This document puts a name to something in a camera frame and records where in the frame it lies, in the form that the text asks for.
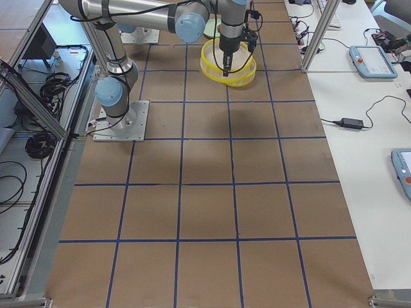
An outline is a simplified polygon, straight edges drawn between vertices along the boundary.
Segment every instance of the brown cardboard surface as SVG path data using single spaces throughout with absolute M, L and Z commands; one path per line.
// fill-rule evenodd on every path
M 256 8 L 267 23 L 256 79 L 242 89 L 207 79 L 201 45 L 174 35 L 127 47 L 143 67 L 148 56 L 132 92 L 152 101 L 148 140 L 87 141 L 76 182 L 90 186 L 75 189 L 63 238 L 115 240 L 99 257 L 101 243 L 60 244 L 47 293 L 56 307 L 74 307 L 71 291 L 91 297 L 79 307 L 368 307 L 371 284 L 288 14 L 273 1 Z M 63 276 L 74 247 L 85 260 L 70 275 L 82 288 Z M 91 284 L 85 267 L 101 262 Z

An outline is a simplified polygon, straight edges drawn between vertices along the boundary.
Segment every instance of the keyboard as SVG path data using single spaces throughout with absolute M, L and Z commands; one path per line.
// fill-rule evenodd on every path
M 320 12 L 324 11 L 327 5 L 327 0 L 317 0 L 317 4 L 319 6 Z M 338 18 L 337 14 L 335 13 L 333 19 L 329 23 L 328 30 L 340 30 L 341 29 L 341 21 Z

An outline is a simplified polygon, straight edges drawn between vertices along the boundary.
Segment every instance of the blue tape grid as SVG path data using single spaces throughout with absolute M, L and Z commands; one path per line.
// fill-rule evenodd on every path
M 290 70 L 267 70 L 267 66 L 265 63 L 265 56 L 264 56 L 264 51 L 263 51 L 263 46 L 264 45 L 296 45 L 296 44 L 289 44 L 289 43 L 274 43 L 274 44 L 264 44 L 261 42 L 261 38 L 259 40 L 259 47 L 261 48 L 262 52 L 262 57 L 263 57 L 263 63 L 265 66 L 265 69 L 262 71 L 265 72 L 266 74 L 266 79 L 267 79 L 267 85 L 268 85 L 268 90 L 270 93 L 270 101 L 253 101 L 253 103 L 270 103 L 272 106 L 273 110 L 273 115 L 274 115 L 274 122 L 275 122 L 275 129 L 277 132 L 278 137 L 273 137 L 273 138 L 233 138 L 232 137 L 232 132 L 231 132 L 231 116 L 230 116 L 230 104 L 231 103 L 247 103 L 248 101 L 229 101 L 229 92 L 228 92 L 228 87 L 226 87 L 227 91 L 227 100 L 226 101 L 186 101 L 186 89 L 187 89 L 187 75 L 189 71 L 196 71 L 196 70 L 188 70 L 187 69 L 187 63 L 188 63 L 188 47 L 189 45 L 186 45 L 186 64 L 185 64 L 185 69 L 184 70 L 148 70 L 147 69 L 147 63 L 148 63 L 148 58 L 150 55 L 150 50 L 151 46 L 148 48 L 148 53 L 146 57 L 146 62 L 144 65 L 144 69 L 140 71 L 143 74 L 143 79 L 141 83 L 141 90 L 140 90 L 140 95 L 139 99 L 141 99 L 141 96 L 143 94 L 143 89 L 144 89 L 144 82 L 146 78 L 146 73 L 147 72 L 152 72 L 152 71 L 184 71 L 185 72 L 185 77 L 184 77 L 184 99 L 183 101 L 152 101 L 151 103 L 182 103 L 183 104 L 183 116 L 182 116 L 182 137 L 181 138 L 157 138 L 157 139 L 147 139 L 147 140 L 180 140 L 181 141 L 181 148 L 180 148 L 180 174 L 179 174 L 179 182 L 178 183 L 172 183 L 172 184 L 157 184 L 157 183 L 151 183 L 151 184 L 133 184 L 130 183 L 130 174 L 131 174 L 131 168 L 132 168 L 132 162 L 133 162 L 133 156 L 134 156 L 134 151 L 136 149 L 137 144 L 134 142 L 132 146 L 132 151 L 130 154 L 130 161 L 128 165 L 128 173 L 127 173 L 127 182 L 122 183 L 122 184 L 100 184 L 100 183 L 95 183 L 95 184 L 76 184 L 77 187 L 88 187 L 88 186 L 121 186 L 125 188 L 124 192 L 124 197 L 123 197 L 123 205 L 121 208 L 121 216 L 120 216 L 120 222 L 119 222 L 119 228 L 118 228 L 118 235 L 116 239 L 84 239 L 84 240 L 61 240 L 59 241 L 60 244 L 69 244 L 69 243 L 115 243 L 116 248 L 114 251 L 114 258 L 113 258 L 113 263 L 112 263 L 112 270 L 111 270 L 111 275 L 110 275 L 110 284 L 109 288 L 107 291 L 107 301 L 106 301 L 106 308 L 110 307 L 110 299 L 111 299 L 111 292 L 112 292 L 112 286 L 114 283 L 114 275 L 116 272 L 116 263 L 117 263 L 117 258 L 118 258 L 118 250 L 119 250 L 119 244 L 120 243 L 175 243 L 176 244 L 176 255 L 175 255 L 175 281 L 174 281 L 174 301 L 173 301 L 173 308 L 177 308 L 177 295 L 178 295 L 178 281 L 179 281 L 179 244 L 180 243 L 210 243 L 210 242 L 235 242 L 236 247 L 237 247 L 237 260 L 238 260 L 238 279 L 239 279 L 239 286 L 240 286 L 240 303 L 241 303 L 241 308 L 244 308 L 245 303 L 244 303 L 244 295 L 243 295 L 243 285 L 242 285 L 242 276 L 241 276 L 241 253 L 240 253 L 240 243 L 241 242 L 247 242 L 247 241 L 295 241 L 297 243 L 298 247 L 298 252 L 299 252 L 299 259 L 300 259 L 300 264 L 301 264 L 301 272 L 302 272 L 302 277 L 304 279 L 304 286 L 306 290 L 306 296 L 307 296 L 307 301 L 308 301 L 308 306 L 309 308 L 312 308 L 311 304 L 311 298 L 310 298 L 310 290 L 308 287 L 308 280 L 306 277 L 305 269 L 304 269 L 304 259 L 302 256 L 302 251 L 301 251 L 301 246 L 300 242 L 301 241 L 316 241 L 316 240 L 350 240 L 350 239 L 356 239 L 355 236 L 329 236 L 329 237 L 299 237 L 298 233 L 298 228 L 297 228 L 297 222 L 295 219 L 295 213 L 294 213 L 294 208 L 293 208 L 293 202 L 292 202 L 292 197 L 291 197 L 291 192 L 289 185 L 291 184 L 330 184 L 330 183 L 339 183 L 339 181 L 289 181 L 287 177 L 287 172 L 286 172 L 286 166 L 284 162 L 284 155 L 283 155 L 283 149 L 281 145 L 281 141 L 285 139 L 323 139 L 325 136 L 319 136 L 319 137 L 311 137 L 311 136 L 306 136 L 306 137 L 282 137 L 280 136 L 278 125 L 277 125 L 277 118 L 275 114 L 275 105 L 276 103 L 281 103 L 281 102 L 286 102 L 286 103 L 303 103 L 303 102 L 314 102 L 314 100 L 309 99 L 309 100 L 284 100 L 284 101 L 274 101 L 272 99 L 272 89 L 270 86 L 270 81 L 268 78 L 268 71 L 293 71 L 294 69 Z M 224 103 L 227 104 L 227 110 L 229 113 L 229 138 L 226 139 L 194 139 L 194 140 L 228 140 L 230 142 L 230 154 L 231 154 L 231 168 L 232 168 L 232 183 L 204 183 L 204 184 L 183 184 L 182 183 L 182 163 L 183 163 L 183 154 L 184 154 L 184 141 L 188 140 L 187 138 L 184 138 L 184 121 L 185 121 L 185 105 L 186 103 Z M 232 141 L 233 140 L 278 140 L 279 142 L 279 149 L 280 149 L 280 154 L 281 154 L 281 160 L 282 160 L 282 165 L 283 165 L 283 171 L 285 175 L 285 181 L 282 182 L 250 182 L 250 183 L 238 183 L 235 181 L 235 176 L 234 176 L 234 158 L 233 158 L 233 148 L 232 148 Z M 238 213 L 237 213 L 237 204 L 236 204 L 236 186 L 238 185 L 275 185 L 275 184 L 283 184 L 286 185 L 287 187 L 287 193 L 288 193 L 288 199 L 290 202 L 290 210 L 292 213 L 292 219 L 293 219 L 293 227 L 294 227 L 294 232 L 295 236 L 294 237 L 267 237 L 267 238 L 240 238 L 239 237 L 239 226 L 238 226 Z M 176 239 L 122 239 L 121 238 L 121 228 L 123 226 L 123 218 L 124 218 L 124 213 L 125 213 L 125 205 L 127 201 L 127 192 L 128 188 L 130 186 L 150 186 L 150 185 L 179 185 L 179 198 L 178 198 L 178 218 L 177 218 L 177 236 Z M 182 187 L 183 185 L 230 185 L 232 186 L 232 193 L 233 193 L 233 200 L 234 200 L 234 217 L 235 217 L 235 227 L 236 227 L 236 238 L 228 238 L 228 239 L 181 239 L 180 238 L 180 214 L 181 214 L 181 192 L 182 192 Z

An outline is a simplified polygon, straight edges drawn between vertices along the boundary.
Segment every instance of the power adapter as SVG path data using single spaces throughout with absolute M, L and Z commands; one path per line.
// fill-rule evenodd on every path
M 340 121 L 332 121 L 332 123 L 344 128 L 352 128 L 354 130 L 362 130 L 363 128 L 366 128 L 362 120 L 350 119 L 348 117 L 343 117 Z

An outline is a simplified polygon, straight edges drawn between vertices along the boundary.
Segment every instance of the robotic arm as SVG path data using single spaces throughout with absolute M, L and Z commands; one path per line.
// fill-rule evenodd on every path
M 258 36 L 249 29 L 248 18 L 258 19 L 257 11 L 247 9 L 247 0 L 185 0 L 165 3 L 156 0 L 60 0 L 76 21 L 91 22 L 95 36 L 107 58 L 111 76 L 99 81 L 96 95 L 112 121 L 121 118 L 116 129 L 132 122 L 128 95 L 138 78 L 138 70 L 127 57 L 118 24 L 127 24 L 176 33 L 186 43 L 196 42 L 203 34 L 210 14 L 220 14 L 220 49 L 223 51 L 224 76 L 231 73 L 232 55 L 240 42 L 253 52 Z

